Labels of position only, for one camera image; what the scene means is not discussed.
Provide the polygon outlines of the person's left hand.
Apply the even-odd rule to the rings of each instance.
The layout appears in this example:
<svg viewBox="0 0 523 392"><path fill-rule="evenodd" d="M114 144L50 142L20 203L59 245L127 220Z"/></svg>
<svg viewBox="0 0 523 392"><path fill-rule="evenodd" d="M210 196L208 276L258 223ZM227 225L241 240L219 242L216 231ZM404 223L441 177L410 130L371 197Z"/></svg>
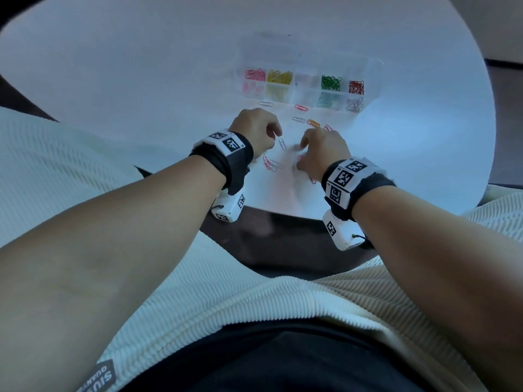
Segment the person's left hand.
<svg viewBox="0 0 523 392"><path fill-rule="evenodd" d="M258 159L265 154L265 121L275 114L261 108L242 110L233 120L228 131L242 135L253 148L253 158Z"/></svg>

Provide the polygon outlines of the person's right hand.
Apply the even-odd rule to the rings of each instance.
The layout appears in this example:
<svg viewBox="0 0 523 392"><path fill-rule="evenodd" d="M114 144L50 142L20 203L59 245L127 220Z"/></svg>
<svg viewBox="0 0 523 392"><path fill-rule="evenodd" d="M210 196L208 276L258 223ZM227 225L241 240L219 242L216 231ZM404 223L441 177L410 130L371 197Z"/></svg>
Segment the person's right hand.
<svg viewBox="0 0 523 392"><path fill-rule="evenodd" d="M303 156L309 157L309 177L321 181L325 172L333 163L351 158L347 143L337 131L325 131L323 128L310 128L304 132L300 148L306 149Z"/></svg>

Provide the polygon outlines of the person's left forearm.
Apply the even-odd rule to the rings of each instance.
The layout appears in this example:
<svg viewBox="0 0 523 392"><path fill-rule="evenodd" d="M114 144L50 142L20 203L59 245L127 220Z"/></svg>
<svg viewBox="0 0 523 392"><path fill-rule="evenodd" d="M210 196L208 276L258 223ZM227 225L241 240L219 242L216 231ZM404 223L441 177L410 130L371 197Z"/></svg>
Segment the person's left forearm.
<svg viewBox="0 0 523 392"><path fill-rule="evenodd" d="M186 254L226 182L200 156L0 248L0 392L74 392Z"/></svg>

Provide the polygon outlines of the person's right forearm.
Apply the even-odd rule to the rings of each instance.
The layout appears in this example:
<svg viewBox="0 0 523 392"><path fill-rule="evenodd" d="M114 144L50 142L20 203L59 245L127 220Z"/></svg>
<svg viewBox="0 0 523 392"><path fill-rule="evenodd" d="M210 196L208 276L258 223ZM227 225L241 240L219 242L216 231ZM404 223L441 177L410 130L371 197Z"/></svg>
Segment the person's right forearm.
<svg viewBox="0 0 523 392"><path fill-rule="evenodd" d="M352 216L483 382L523 392L523 243L394 186L364 194Z"/></svg>

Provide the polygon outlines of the black wristband with marker plate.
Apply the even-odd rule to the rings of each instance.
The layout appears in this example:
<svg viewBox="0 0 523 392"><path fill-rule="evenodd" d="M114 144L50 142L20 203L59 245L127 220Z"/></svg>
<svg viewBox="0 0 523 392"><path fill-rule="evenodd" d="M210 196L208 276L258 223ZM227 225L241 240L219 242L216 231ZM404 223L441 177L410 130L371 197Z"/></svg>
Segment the black wristband with marker plate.
<svg viewBox="0 0 523 392"><path fill-rule="evenodd" d="M254 151L243 135L232 131L216 131L197 142L190 155L205 158L222 173L226 178L223 190L234 196L244 187Z"/></svg>
<svg viewBox="0 0 523 392"><path fill-rule="evenodd" d="M321 184L333 215L352 222L354 206L366 193L382 186L396 186L384 169L365 157L334 162L324 172Z"/></svg>

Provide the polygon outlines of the pile of yellow paper clips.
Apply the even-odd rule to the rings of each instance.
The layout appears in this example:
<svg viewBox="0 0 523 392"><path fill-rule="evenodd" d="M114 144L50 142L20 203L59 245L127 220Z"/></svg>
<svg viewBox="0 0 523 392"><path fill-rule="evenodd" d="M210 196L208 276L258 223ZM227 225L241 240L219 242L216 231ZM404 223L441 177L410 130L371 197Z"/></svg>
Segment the pile of yellow paper clips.
<svg viewBox="0 0 523 392"><path fill-rule="evenodd" d="M266 96L275 102L285 102L292 78L291 71L269 70L266 75Z"/></svg>

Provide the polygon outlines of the pile of white paper clips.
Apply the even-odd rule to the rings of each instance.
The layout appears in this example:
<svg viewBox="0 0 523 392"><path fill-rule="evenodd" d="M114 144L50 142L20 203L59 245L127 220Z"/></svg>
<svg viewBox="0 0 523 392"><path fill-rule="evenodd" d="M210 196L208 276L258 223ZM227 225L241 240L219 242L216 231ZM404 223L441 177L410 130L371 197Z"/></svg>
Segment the pile of white paper clips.
<svg viewBox="0 0 523 392"><path fill-rule="evenodd" d="M321 77L318 75L297 74L293 101L298 105L315 107L320 96Z"/></svg>

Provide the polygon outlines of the pile of pink paper clips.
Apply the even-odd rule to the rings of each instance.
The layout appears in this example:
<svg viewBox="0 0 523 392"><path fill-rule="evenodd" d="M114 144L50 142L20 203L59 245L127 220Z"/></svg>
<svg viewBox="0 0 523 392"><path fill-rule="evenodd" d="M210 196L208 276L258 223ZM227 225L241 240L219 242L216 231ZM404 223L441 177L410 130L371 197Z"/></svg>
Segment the pile of pink paper clips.
<svg viewBox="0 0 523 392"><path fill-rule="evenodd" d="M263 69L247 69L244 72L242 93L245 96L259 98L265 89L266 72Z"/></svg>

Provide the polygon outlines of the pile of green paper clips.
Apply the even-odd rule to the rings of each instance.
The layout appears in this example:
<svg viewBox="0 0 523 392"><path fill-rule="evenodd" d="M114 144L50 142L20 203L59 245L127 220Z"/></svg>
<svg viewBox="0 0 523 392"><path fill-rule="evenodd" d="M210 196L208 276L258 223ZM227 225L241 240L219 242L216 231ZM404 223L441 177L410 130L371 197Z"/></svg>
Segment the pile of green paper clips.
<svg viewBox="0 0 523 392"><path fill-rule="evenodd" d="M316 107L330 109L339 99L341 77L321 76L321 91Z"/></svg>

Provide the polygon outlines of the clear plastic organizer box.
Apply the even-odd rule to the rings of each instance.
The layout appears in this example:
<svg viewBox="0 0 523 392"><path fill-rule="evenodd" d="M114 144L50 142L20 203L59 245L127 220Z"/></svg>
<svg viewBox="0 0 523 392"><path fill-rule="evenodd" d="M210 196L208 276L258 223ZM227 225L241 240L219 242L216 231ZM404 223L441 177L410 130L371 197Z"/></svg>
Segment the clear plastic organizer box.
<svg viewBox="0 0 523 392"><path fill-rule="evenodd" d="M281 72L291 71L293 78L285 102L275 102L266 96L266 81L261 97L245 96L242 93L242 86L244 72L247 69L263 69L266 75L271 69ZM364 109L381 95L382 71L383 62L374 57L355 55L338 49L331 50L321 44L314 44L291 35L257 32L239 41L234 79L238 92L245 98L296 105L293 95L297 74L341 77L338 101L330 109L320 109L347 111L349 81L364 81Z"/></svg>

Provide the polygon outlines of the pile of red paper clips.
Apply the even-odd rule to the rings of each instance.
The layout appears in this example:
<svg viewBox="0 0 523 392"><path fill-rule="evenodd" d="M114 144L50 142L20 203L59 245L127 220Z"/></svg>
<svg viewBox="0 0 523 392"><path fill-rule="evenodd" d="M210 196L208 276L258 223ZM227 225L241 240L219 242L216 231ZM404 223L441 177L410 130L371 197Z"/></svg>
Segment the pile of red paper clips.
<svg viewBox="0 0 523 392"><path fill-rule="evenodd" d="M359 113L364 106L364 81L350 80L346 110Z"/></svg>

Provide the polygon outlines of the cream ribbed garment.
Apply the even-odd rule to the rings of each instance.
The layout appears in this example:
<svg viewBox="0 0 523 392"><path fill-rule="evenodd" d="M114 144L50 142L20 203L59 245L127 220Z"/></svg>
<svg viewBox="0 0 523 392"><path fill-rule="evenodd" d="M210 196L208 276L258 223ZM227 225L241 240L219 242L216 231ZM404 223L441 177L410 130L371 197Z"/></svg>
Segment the cream ribbed garment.
<svg viewBox="0 0 523 392"><path fill-rule="evenodd" d="M145 178L92 135L0 108L0 248L78 204ZM460 217L523 243L522 191ZM199 230L74 392L120 392L161 360L231 324L312 318L385 344L436 392L503 392L483 382L471 360L400 288L379 254L315 281L269 278Z"/></svg>

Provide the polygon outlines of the black garment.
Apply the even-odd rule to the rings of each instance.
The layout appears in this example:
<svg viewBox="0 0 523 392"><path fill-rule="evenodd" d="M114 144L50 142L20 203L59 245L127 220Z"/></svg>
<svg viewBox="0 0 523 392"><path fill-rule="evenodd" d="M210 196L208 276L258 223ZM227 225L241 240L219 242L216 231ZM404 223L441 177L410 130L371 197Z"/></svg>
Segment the black garment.
<svg viewBox="0 0 523 392"><path fill-rule="evenodd" d="M120 392L436 392L385 344L318 318L237 323Z"/></svg>

